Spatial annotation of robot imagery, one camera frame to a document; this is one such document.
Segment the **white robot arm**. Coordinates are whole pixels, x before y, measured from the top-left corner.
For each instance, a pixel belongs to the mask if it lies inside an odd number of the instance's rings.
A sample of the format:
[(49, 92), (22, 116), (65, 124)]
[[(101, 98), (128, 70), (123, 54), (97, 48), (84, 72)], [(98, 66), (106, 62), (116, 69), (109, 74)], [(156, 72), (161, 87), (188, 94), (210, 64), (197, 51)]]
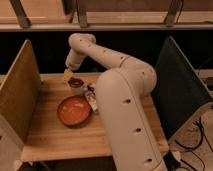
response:
[(154, 68), (98, 45), (92, 34), (74, 33), (68, 42), (68, 69), (77, 70), (87, 57), (107, 69), (97, 79), (95, 95), (117, 171), (167, 171), (141, 104), (156, 86)]

